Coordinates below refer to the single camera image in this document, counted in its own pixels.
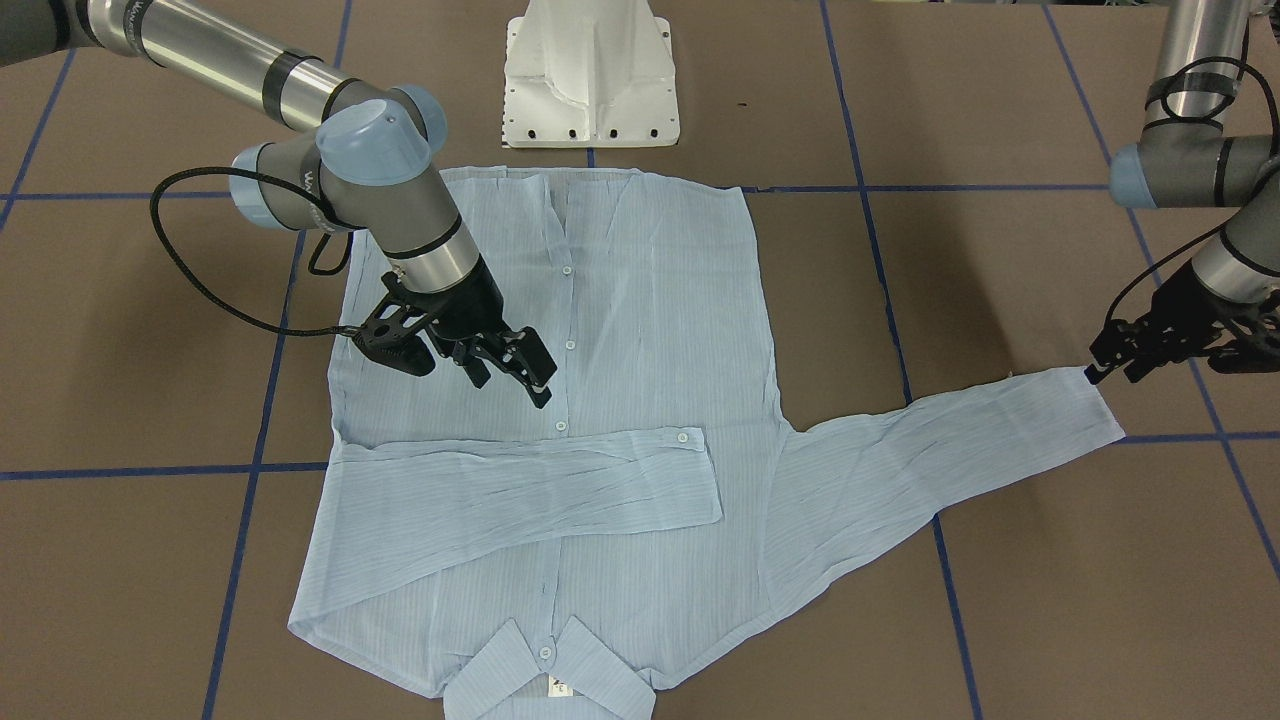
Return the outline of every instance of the shirt placket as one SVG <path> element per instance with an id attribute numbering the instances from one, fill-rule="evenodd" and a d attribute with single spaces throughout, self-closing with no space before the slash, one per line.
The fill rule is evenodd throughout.
<path id="1" fill-rule="evenodd" d="M 549 199 L 547 211 L 552 211 Z M 566 438 L 577 434 L 573 428 L 573 418 L 570 414 L 570 407 L 572 406 L 570 398 L 577 386 L 577 368 L 573 361 L 575 350 L 577 348 L 577 343 L 573 340 L 577 328 L 577 311 L 573 290 L 581 270 L 575 265 L 573 254 L 570 249 L 568 233 L 572 232 L 572 223 L 566 218 L 563 227 L 559 227 L 558 223 L 556 225 L 559 228 L 559 232 L 547 232 L 547 252 L 552 268 L 547 282 L 554 287 L 550 296 L 556 304 L 556 313 L 563 322 L 557 328 L 559 333 L 557 337 L 543 338 L 552 355 L 559 357 L 556 374 L 550 380 L 552 400 L 543 407 L 543 414 L 548 425 L 545 437 Z M 539 667 L 547 671 L 556 662 L 556 642 L 552 638 L 552 623 L 556 615 L 556 594 L 559 591 L 562 541 L 550 539 L 539 544 L 541 597 L 538 614 L 540 626 L 535 633 L 540 632 L 543 634 L 531 643 L 531 647 L 538 648 L 535 651 L 535 661 Z"/>

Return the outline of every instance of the brown table surface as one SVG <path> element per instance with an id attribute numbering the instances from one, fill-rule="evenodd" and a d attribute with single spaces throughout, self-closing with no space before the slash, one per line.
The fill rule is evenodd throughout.
<path id="1" fill-rule="evenodd" d="M 1105 188 L 1142 123 L 1158 8 L 654 0 L 684 136 L 593 155 L 499 147 L 522 0 L 207 4 L 431 88 L 442 167 L 742 186 L 800 429 L 1084 364 L 1144 252 L 1224 217 L 1129 215 Z M 1254 37 L 1280 82 L 1270 28 Z M 204 301 L 147 219 L 160 178 L 288 131 L 102 50 L 4 69 L 0 109 L 0 716 L 440 716 L 284 626 L 330 443 L 329 341 Z M 1229 129 L 1266 127 L 1248 87 Z M 218 179 L 178 190 L 170 233 L 218 292 L 334 320 L 344 281 L 291 283 L 292 234 L 251 228 Z M 1112 378 L 1128 441 L 945 511 L 655 716 L 1280 716 L 1277 391 L 1202 364 Z"/>

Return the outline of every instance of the blue tape line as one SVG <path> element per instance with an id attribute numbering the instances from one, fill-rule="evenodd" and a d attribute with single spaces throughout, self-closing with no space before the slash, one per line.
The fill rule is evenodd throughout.
<path id="1" fill-rule="evenodd" d="M 1235 459 L 1235 451 L 1231 450 L 1231 441 L 1226 434 L 1226 429 L 1222 427 L 1222 419 L 1217 414 L 1217 407 L 1213 406 L 1213 398 L 1210 397 L 1208 386 L 1204 384 L 1204 377 L 1201 374 L 1199 364 L 1196 360 L 1187 363 L 1192 368 L 1192 377 L 1196 378 L 1196 387 L 1199 388 L 1201 396 L 1204 397 L 1204 406 L 1208 409 L 1210 420 L 1213 423 L 1213 429 L 1217 430 L 1217 437 L 1222 442 L 1222 452 L 1226 455 L 1226 464 L 1231 468 L 1231 475 L 1235 477 L 1235 484 L 1240 488 L 1240 496 L 1244 498 L 1244 506 L 1249 511 L 1249 518 L 1253 520 L 1253 529 L 1258 533 L 1258 539 L 1262 542 L 1262 550 L 1267 553 L 1267 560 L 1271 561 L 1271 571 L 1275 573 L 1276 580 L 1280 580 L 1280 556 L 1276 555 L 1275 543 L 1271 542 L 1271 533 L 1267 532 L 1266 523 L 1262 521 L 1262 514 L 1258 512 L 1258 505 L 1253 501 L 1253 492 L 1249 489 L 1249 483 L 1244 479 L 1244 473 L 1240 470 L 1240 464 Z"/>
<path id="2" fill-rule="evenodd" d="M 58 102 L 58 96 L 63 91 L 63 83 L 67 82 L 67 73 L 72 69 L 72 60 L 76 59 L 76 50 L 67 51 L 67 59 L 63 60 L 63 68 L 58 70 L 58 79 L 54 81 L 54 88 L 49 92 L 49 100 L 45 102 L 45 109 L 40 113 L 40 122 L 36 123 L 35 132 L 31 133 L 31 142 L 27 143 L 27 154 L 22 156 L 22 164 L 18 167 L 18 176 L 13 178 L 13 187 L 9 188 L 9 199 L 5 200 L 4 208 L 0 209 L 0 231 L 4 231 L 5 223 L 9 222 L 9 213 L 13 211 L 13 204 L 15 202 L 15 195 L 22 190 L 22 182 L 27 179 L 27 172 L 31 169 L 31 160 L 36 156 L 36 147 L 40 146 L 40 138 L 45 135 L 45 127 L 49 124 L 49 117 L 54 114 L 54 105 Z"/>
<path id="3" fill-rule="evenodd" d="M 1057 23 L 1053 22 L 1053 13 L 1048 10 L 1048 5 L 1041 5 L 1041 10 L 1044 13 L 1044 19 L 1048 20 L 1048 29 L 1053 33 L 1053 42 L 1057 42 L 1057 51 L 1062 54 L 1062 59 L 1066 61 L 1066 73 L 1071 76 L 1071 85 L 1075 86 L 1075 94 L 1080 97 L 1080 105 L 1084 108 L 1084 114 L 1089 118 L 1089 127 L 1093 128 L 1093 137 L 1098 140 L 1098 147 L 1102 149 L 1102 159 L 1111 164 L 1111 151 L 1107 149 L 1107 141 L 1102 136 L 1102 127 L 1098 126 L 1098 119 L 1093 115 L 1093 108 L 1089 106 L 1088 97 L 1084 96 L 1084 86 L 1080 85 L 1080 77 L 1075 74 L 1075 64 L 1071 63 L 1071 54 L 1066 51 L 1066 44 L 1062 42 L 1062 35 L 1057 31 Z"/>
<path id="4" fill-rule="evenodd" d="M 218 700 L 218 683 L 223 675 L 223 657 L 227 651 L 227 637 L 232 629 L 232 611 L 236 607 L 236 592 L 239 589 L 239 570 L 244 562 L 244 542 L 248 539 L 248 527 L 253 515 L 253 498 L 257 495 L 257 473 L 250 473 L 244 484 L 244 503 L 241 506 L 239 529 L 236 532 L 236 552 L 232 555 L 232 571 L 227 579 L 227 594 L 223 597 L 223 614 L 218 621 L 218 641 L 214 644 L 214 661 L 209 667 L 209 688 L 205 691 L 205 707 L 200 714 L 202 720 L 212 720 L 214 701 Z"/>
<path id="5" fill-rule="evenodd" d="M 586 150 L 586 167 L 596 168 L 595 149 Z M 769 187 L 759 186 L 718 186 L 719 190 L 739 188 L 745 193 L 797 193 L 797 192 L 828 192 L 838 193 L 860 192 L 856 184 L 776 184 Z M 1043 191 L 1106 191 L 1105 184 L 869 184 L 867 192 L 1043 192 Z M 173 191 L 165 192 L 165 197 L 205 200 L 227 200 L 232 195 L 219 191 Z M 150 192 L 19 192 L 17 195 L 0 193 L 0 200 L 13 197 L 18 200 L 150 200 Z"/>
<path id="6" fill-rule="evenodd" d="M 1115 445 L 1157 445 L 1221 442 L 1216 433 L 1171 433 L 1152 436 L 1126 436 Z M 1226 433 L 1231 442 L 1277 441 L 1280 430 L 1252 430 Z M 0 482 L 5 480 L 81 480 L 95 478 L 137 478 L 165 475 L 238 475 L 243 473 L 315 473 L 329 468 L 326 460 L 311 462 L 260 462 L 243 465 L 155 465 L 140 468 L 73 468 L 68 470 L 0 470 Z"/>
<path id="7" fill-rule="evenodd" d="M 836 54 L 836 38 L 831 31 L 831 15 L 827 12 L 827 0 L 819 0 L 822 10 L 822 27 L 827 33 L 827 53 L 831 56 L 831 70 L 836 79 L 836 92 L 840 96 L 840 111 L 845 119 L 845 135 L 849 137 L 849 154 L 854 160 L 854 177 L 858 181 L 858 195 L 863 204 L 863 217 L 867 219 L 867 236 L 872 246 L 872 260 L 876 263 L 876 278 L 884 292 L 884 316 L 888 320 L 888 333 L 893 340 L 893 350 L 897 352 L 897 369 L 902 377 L 902 398 L 911 402 L 911 380 L 906 374 L 906 355 L 902 352 L 902 340 L 897 334 L 897 320 L 893 318 L 893 301 L 890 299 L 888 277 L 884 274 L 884 259 L 881 256 L 879 238 L 876 234 L 876 219 L 872 217 L 872 201 L 867 193 L 867 181 L 863 177 L 863 160 L 858 152 L 858 140 L 854 133 L 854 118 L 849 111 L 849 99 L 845 97 L 845 77 L 840 70 L 840 58 Z"/>
<path id="8" fill-rule="evenodd" d="M 0 471 L 0 482 L 6 480 L 64 480 L 93 478 L 154 478 L 163 475 L 239 475 L 253 470 L 253 465 L 172 465 L 155 468 L 78 468 L 69 470 L 12 470 Z"/>
<path id="9" fill-rule="evenodd" d="M 1053 33 L 1053 40 L 1057 42 L 1057 49 L 1062 54 L 1062 61 L 1066 63 L 1066 70 L 1071 76 L 1071 82 L 1075 83 L 1075 92 L 1080 97 L 1080 105 L 1084 106 L 1084 114 L 1089 118 L 1089 124 L 1093 126 L 1093 135 L 1098 138 L 1098 147 L 1102 149 L 1102 155 L 1111 161 L 1111 151 L 1107 149 L 1107 142 L 1102 137 L 1102 131 L 1098 128 L 1097 118 L 1093 115 L 1093 108 L 1089 105 L 1089 99 L 1084 95 L 1084 87 L 1080 86 L 1080 79 L 1075 74 L 1075 65 L 1071 63 L 1071 55 L 1066 50 L 1066 44 L 1062 42 L 1062 36 L 1057 32 L 1057 24 L 1053 22 L 1053 14 L 1050 12 L 1048 6 L 1041 6 L 1044 13 L 1044 19 L 1048 20 L 1050 31 Z M 1155 264 L 1155 259 L 1151 255 L 1151 247 L 1147 245 L 1147 237 L 1142 232 L 1142 225 L 1138 223 L 1138 217 L 1132 209 L 1125 209 L 1129 217 L 1129 224 L 1133 227 L 1134 236 L 1138 238 L 1138 245 L 1142 247 L 1143 258 L 1147 260 L 1148 265 Z M 1164 283 L 1164 278 L 1160 272 L 1152 273 L 1156 284 Z M 1253 492 L 1249 491 L 1249 483 L 1244 479 L 1244 473 L 1240 470 L 1240 465 L 1235 459 L 1235 451 L 1231 450 L 1231 436 L 1226 432 L 1222 425 L 1222 419 L 1217 413 L 1217 407 L 1213 405 L 1213 397 L 1208 392 L 1208 386 L 1204 384 L 1204 377 L 1201 373 L 1199 363 L 1194 359 L 1189 360 L 1188 366 L 1190 366 L 1192 377 L 1196 379 L 1196 387 L 1199 389 L 1201 398 L 1204 401 L 1204 409 L 1208 411 L 1210 421 L 1213 424 L 1213 437 L 1222 445 L 1222 454 L 1226 455 L 1226 462 L 1231 468 L 1231 475 L 1235 477 L 1235 484 L 1240 489 L 1240 496 L 1244 498 L 1244 505 L 1249 511 L 1249 518 L 1253 520 L 1253 527 L 1258 533 L 1258 539 L 1262 542 L 1262 548 L 1267 555 L 1267 560 L 1271 561 L 1271 570 L 1275 573 L 1276 579 L 1280 580 L 1280 557 L 1276 555 L 1275 543 L 1271 542 L 1271 534 L 1267 533 L 1266 524 L 1262 521 L 1262 515 L 1258 512 L 1257 503 L 1253 501 Z"/>
<path id="10" fill-rule="evenodd" d="M 289 266 L 289 282 L 284 290 L 284 306 L 280 310 L 280 327 L 289 327 L 289 302 L 293 297 L 293 286 L 298 278 L 298 261 L 302 258 L 302 249 L 306 232 L 300 232 L 293 246 L 293 263 Z M 266 437 L 271 425 L 271 409 L 275 401 L 275 387 L 280 377 L 280 363 L 284 359 L 284 338 L 275 337 L 275 352 L 271 356 L 271 372 L 266 378 L 266 397 L 262 400 L 262 423 L 257 430 L 257 442 L 253 446 L 253 465 L 262 462 L 266 452 Z M 223 615 L 218 624 L 218 641 L 214 644 L 214 660 L 209 669 L 209 687 L 205 691 L 205 710 L 201 720 L 212 720 L 214 703 L 218 701 L 218 685 L 223 674 L 223 660 L 227 656 L 227 638 L 230 634 L 232 614 L 236 610 L 236 593 L 239 588 L 239 574 L 244 564 L 244 547 L 248 542 L 248 528 L 253 518 L 253 500 L 257 496 L 257 480 L 260 471 L 250 473 L 248 483 L 244 488 L 244 506 L 241 509 L 241 525 L 236 534 L 236 551 L 232 555 L 230 575 L 227 579 L 227 596 L 223 598 Z"/>
<path id="11" fill-rule="evenodd" d="M 183 199 L 183 200 L 205 200 L 205 199 L 218 199 L 225 200 L 232 196 L 229 192 L 218 191 L 166 191 L 164 193 L 165 200 L 169 199 Z M 150 192 L 19 192 L 13 196 L 14 200 L 151 200 Z"/>
<path id="12" fill-rule="evenodd" d="M 1153 445 L 1169 442 L 1217 442 L 1220 438 L 1213 433 L 1185 433 L 1167 436 L 1126 436 L 1116 441 L 1116 445 Z"/>
<path id="13" fill-rule="evenodd" d="M 947 605 L 951 606 L 951 624 L 956 630 L 956 644 L 960 647 L 960 665 L 964 667 L 965 685 L 969 688 L 969 705 L 974 720 L 982 720 L 982 702 L 978 700 L 978 679 L 973 674 L 973 660 L 969 657 L 969 641 L 964 634 L 964 618 L 960 615 L 960 598 L 956 596 L 955 579 L 951 575 L 951 557 L 947 555 L 947 541 L 942 534 L 942 518 L 933 516 L 933 543 L 938 551 L 938 564 L 942 566 L 942 584 L 947 588 Z"/>
<path id="14" fill-rule="evenodd" d="M 328 470 L 329 462 L 326 460 L 319 462 L 264 462 L 257 469 L 262 473 L 315 473 L 316 470 Z"/>
<path id="15" fill-rule="evenodd" d="M 347 54 L 347 31 L 351 28 L 351 3 L 346 0 L 342 5 L 342 24 L 338 26 L 338 47 L 333 51 L 333 67 L 342 67 L 342 58 Z"/>
<path id="16" fill-rule="evenodd" d="M 1100 191 L 1108 190 L 1106 184 L 872 184 L 867 192 L 1024 192 L 1024 191 Z"/>
<path id="17" fill-rule="evenodd" d="M 822 26 L 827 35 L 827 53 L 831 56 L 831 69 L 836 79 L 836 92 L 840 96 L 840 110 L 845 119 L 845 133 L 849 136 L 849 152 L 854 160 L 854 177 L 858 181 L 858 195 L 863 204 L 863 215 L 867 219 L 867 236 L 872 246 L 872 259 L 876 261 L 876 277 L 884 291 L 884 316 L 888 320 L 890 336 L 893 340 L 893 348 L 897 351 L 899 372 L 902 374 L 902 397 L 911 402 L 911 380 L 906 372 L 906 356 L 902 352 L 902 341 L 897 334 L 897 322 L 893 319 L 893 301 L 890 297 L 888 278 L 884 274 L 884 261 L 881 256 L 879 240 L 876 234 L 876 219 L 872 215 L 870 196 L 867 191 L 867 179 L 863 174 L 861 156 L 858 152 L 858 136 L 854 132 L 854 118 L 849 111 L 849 99 L 845 97 L 845 79 L 840 70 L 840 58 L 836 53 L 836 38 L 831 29 L 831 14 L 827 10 L 827 0 L 819 0 L 818 8 L 822 10 Z M 951 577 L 951 562 L 947 559 L 947 543 L 942 533 L 942 520 L 933 516 L 933 539 L 937 544 L 938 565 L 942 569 L 942 582 L 947 589 L 947 602 L 951 606 L 951 621 L 955 625 L 956 646 L 960 651 L 960 662 L 964 669 L 965 687 L 969 689 L 969 705 L 973 710 L 974 720 L 982 720 L 982 700 L 978 696 L 978 680 L 973 673 L 973 664 L 969 659 L 969 643 L 965 639 L 964 621 L 960 615 L 960 601 L 956 597 L 955 582 Z"/>

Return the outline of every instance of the shirt collar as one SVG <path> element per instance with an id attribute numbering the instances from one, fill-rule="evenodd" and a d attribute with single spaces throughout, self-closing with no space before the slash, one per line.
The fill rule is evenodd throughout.
<path id="1" fill-rule="evenodd" d="M 445 685 L 448 720 L 479 720 L 543 673 L 622 720 L 653 716 L 653 688 L 577 618 L 570 618 L 559 638 L 547 643 L 530 650 L 516 621 L 507 620 Z M 548 703 L 562 700 L 545 698 Z"/>

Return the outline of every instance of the striped shirt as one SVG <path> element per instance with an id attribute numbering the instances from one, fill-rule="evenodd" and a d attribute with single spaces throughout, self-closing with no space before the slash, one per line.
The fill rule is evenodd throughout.
<path id="1" fill-rule="evenodd" d="M 794 430 L 739 191 L 635 170 L 445 173 L 559 370 L 412 378 L 346 340 L 289 629 L 451 720 L 643 720 L 942 507 L 1123 436 L 1079 369 Z M 342 320 L 384 292 L 360 237 Z M 553 678 L 559 685 L 552 685 Z"/>

